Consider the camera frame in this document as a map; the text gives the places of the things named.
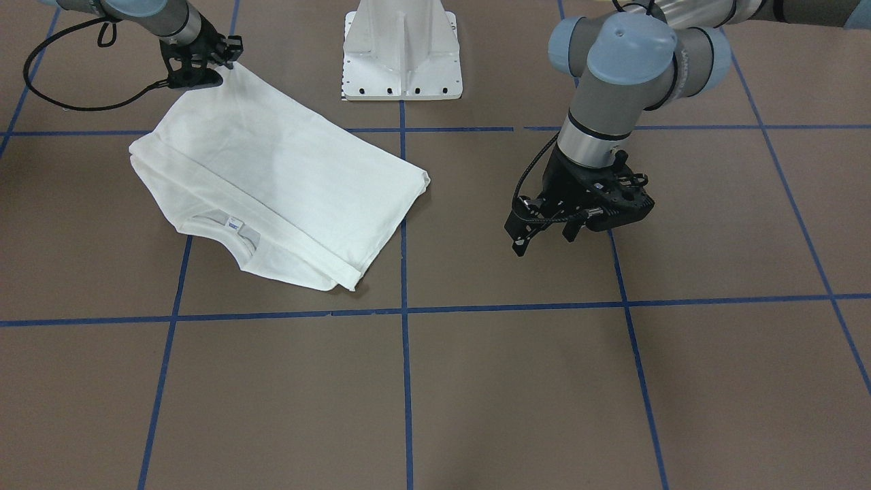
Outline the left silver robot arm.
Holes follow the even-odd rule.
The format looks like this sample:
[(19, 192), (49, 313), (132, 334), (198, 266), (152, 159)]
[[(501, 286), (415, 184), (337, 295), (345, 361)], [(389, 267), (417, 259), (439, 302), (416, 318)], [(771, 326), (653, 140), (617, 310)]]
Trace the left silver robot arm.
[(629, 168), (625, 140), (642, 112), (721, 83), (732, 48), (721, 27), (747, 20), (869, 28), (868, 1), (614, 2), (600, 18), (566, 18), (548, 41), (557, 71), (578, 80), (548, 153), (542, 191), (514, 190), (505, 230), (516, 255), (548, 227), (563, 224), (573, 242), (581, 229), (602, 232), (641, 221), (655, 202), (648, 178)]

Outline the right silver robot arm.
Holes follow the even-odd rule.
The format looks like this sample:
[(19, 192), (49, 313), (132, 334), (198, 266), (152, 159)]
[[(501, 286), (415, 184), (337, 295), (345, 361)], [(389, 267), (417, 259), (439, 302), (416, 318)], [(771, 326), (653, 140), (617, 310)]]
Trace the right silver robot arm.
[(221, 75), (212, 66), (233, 68), (242, 55), (242, 37), (224, 36), (190, 1), (44, 1), (52, 7), (74, 10), (105, 22), (131, 21), (161, 42), (161, 58), (171, 89), (220, 86)]

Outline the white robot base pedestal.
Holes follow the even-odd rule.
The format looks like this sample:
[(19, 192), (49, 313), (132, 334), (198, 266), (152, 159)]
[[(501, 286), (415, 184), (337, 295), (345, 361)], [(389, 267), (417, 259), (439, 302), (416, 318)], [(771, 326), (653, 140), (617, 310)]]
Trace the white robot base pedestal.
[(344, 18), (342, 99), (463, 95), (457, 17), (441, 1), (361, 1)]

